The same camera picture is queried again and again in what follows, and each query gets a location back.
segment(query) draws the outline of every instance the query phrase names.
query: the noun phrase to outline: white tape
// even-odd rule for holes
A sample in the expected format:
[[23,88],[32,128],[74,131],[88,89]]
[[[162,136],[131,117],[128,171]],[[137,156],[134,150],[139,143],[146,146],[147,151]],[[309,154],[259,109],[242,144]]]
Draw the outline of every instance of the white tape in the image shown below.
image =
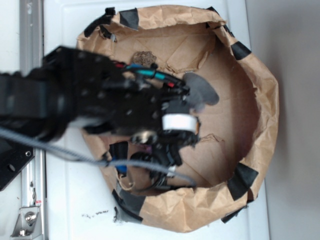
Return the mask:
[[166,114],[162,117],[163,130],[183,130],[193,133],[197,132],[197,118],[182,113]]

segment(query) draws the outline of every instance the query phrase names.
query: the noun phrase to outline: black electrical tape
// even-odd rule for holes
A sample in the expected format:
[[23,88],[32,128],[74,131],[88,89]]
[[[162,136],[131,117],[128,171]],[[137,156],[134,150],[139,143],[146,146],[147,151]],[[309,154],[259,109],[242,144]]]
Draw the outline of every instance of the black electrical tape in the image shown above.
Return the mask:
[[126,11],[120,11],[120,24],[134,29],[138,30],[139,26],[139,15],[138,15],[138,10],[135,9],[130,9]]
[[[217,12],[217,10],[216,10],[216,9],[214,9],[214,7],[213,7],[213,6],[208,7],[206,10],[213,11],[213,12],[217,13],[217,14],[220,16],[220,14]],[[209,26],[209,24],[208,24],[207,22],[205,23],[205,28],[206,28],[206,29],[210,28],[210,26]]]
[[223,28],[226,30],[226,32],[227,32],[228,34],[231,35],[231,37],[235,37],[235,35],[232,33],[232,31],[230,31],[230,29],[228,28],[227,25],[223,25]]
[[129,144],[127,141],[110,144],[109,153],[115,159],[127,159]]
[[240,208],[239,210],[237,210],[237,211],[235,211],[235,212],[233,212],[233,213],[230,213],[229,215],[221,218],[221,221],[222,221],[224,224],[226,224],[226,223],[229,222],[232,218],[238,216],[238,213],[239,213],[242,209],[246,209],[246,208],[247,208],[247,206],[244,206],[244,207]]
[[127,215],[134,218],[139,223],[143,221],[143,218],[139,216],[139,213],[145,202],[146,196],[135,196],[124,190],[120,191],[120,196],[117,194],[116,190],[113,190],[112,196]]
[[109,32],[108,29],[106,29],[103,25],[100,25],[99,27],[103,36],[107,39],[110,39],[112,35],[111,32]]
[[111,19],[116,14],[116,10],[114,7],[108,7],[105,9],[105,14],[103,14],[101,17],[94,20],[92,23],[89,24],[84,30],[84,36],[87,38],[91,36],[91,34],[94,32],[96,27],[102,24],[110,25]]
[[213,6],[208,7],[206,10],[213,11],[213,12],[217,13],[220,16],[220,14],[217,12],[217,10]]
[[231,49],[237,61],[242,60],[249,54],[251,54],[250,49],[243,45],[240,41],[237,41],[236,43],[232,44]]
[[241,198],[252,186],[259,173],[242,163],[238,163],[234,175],[227,185],[234,201]]

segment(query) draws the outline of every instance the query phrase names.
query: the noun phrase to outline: screw hole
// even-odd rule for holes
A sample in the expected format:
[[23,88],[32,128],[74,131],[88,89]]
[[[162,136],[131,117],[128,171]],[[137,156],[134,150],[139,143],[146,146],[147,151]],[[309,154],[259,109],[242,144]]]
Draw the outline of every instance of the screw hole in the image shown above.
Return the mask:
[[7,167],[13,173],[16,171],[16,168],[12,164],[8,164]]

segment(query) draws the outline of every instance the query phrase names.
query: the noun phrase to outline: brown paper bag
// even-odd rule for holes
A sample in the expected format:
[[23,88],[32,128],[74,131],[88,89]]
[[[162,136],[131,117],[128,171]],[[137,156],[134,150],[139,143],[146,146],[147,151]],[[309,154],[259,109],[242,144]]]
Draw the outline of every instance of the brown paper bag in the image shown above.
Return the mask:
[[[201,141],[180,151],[183,165],[177,171],[195,179],[197,188],[135,194],[132,180],[119,177],[114,168],[101,169],[127,214],[145,225],[190,232],[257,198],[276,144],[278,83],[217,12],[162,5],[109,13],[78,37],[77,46],[126,63],[136,52],[151,51],[161,71],[178,77],[194,71],[220,96],[199,115]],[[84,138],[97,158],[109,144],[125,140]],[[136,183],[148,181],[138,175]]]

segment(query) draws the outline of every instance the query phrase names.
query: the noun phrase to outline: metal bracket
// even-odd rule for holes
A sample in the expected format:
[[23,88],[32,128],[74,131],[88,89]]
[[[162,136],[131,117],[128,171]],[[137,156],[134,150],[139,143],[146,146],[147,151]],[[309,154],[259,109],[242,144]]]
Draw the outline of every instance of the metal bracket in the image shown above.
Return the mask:
[[42,235],[42,216],[38,206],[22,207],[16,221],[11,240],[40,240]]

